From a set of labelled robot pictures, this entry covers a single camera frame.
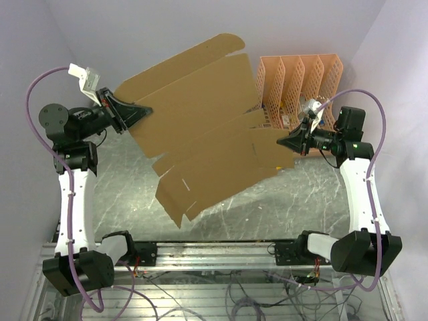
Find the brown cardboard box sheet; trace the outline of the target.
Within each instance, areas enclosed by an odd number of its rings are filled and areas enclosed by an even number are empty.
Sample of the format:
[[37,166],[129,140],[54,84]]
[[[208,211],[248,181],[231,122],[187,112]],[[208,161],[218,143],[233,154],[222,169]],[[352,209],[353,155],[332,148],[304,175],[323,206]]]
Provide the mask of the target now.
[[244,41],[221,33],[127,80],[114,95],[153,113],[130,130],[154,159],[156,198],[176,225],[254,184],[291,169],[287,132],[262,128]]

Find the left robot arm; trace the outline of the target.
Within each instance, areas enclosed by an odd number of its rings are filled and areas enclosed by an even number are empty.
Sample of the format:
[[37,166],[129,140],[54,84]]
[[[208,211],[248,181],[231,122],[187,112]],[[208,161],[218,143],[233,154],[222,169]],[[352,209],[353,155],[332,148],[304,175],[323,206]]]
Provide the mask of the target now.
[[112,286],[114,266],[130,265],[136,259],[128,231],[110,233],[100,244],[95,242],[92,208],[98,152],[89,137],[109,127],[122,134],[153,109],[119,100],[108,88],[97,90],[95,96],[91,108],[48,104],[39,112],[39,123],[53,143],[62,198],[56,248],[53,257],[43,261],[42,272],[65,297]]

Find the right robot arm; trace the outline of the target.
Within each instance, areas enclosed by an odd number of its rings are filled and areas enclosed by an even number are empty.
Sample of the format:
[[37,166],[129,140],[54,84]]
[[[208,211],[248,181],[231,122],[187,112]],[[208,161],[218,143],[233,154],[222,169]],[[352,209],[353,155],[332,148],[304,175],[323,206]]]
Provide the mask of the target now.
[[300,125],[277,144],[307,155],[311,148],[328,151],[344,180],[349,232],[339,239],[317,231],[303,231],[294,242],[294,255],[304,264],[322,258],[337,272],[383,276],[402,250],[399,236],[391,233],[377,195],[372,144],[362,141],[365,111],[342,107],[333,130],[318,127],[319,116],[310,111]]

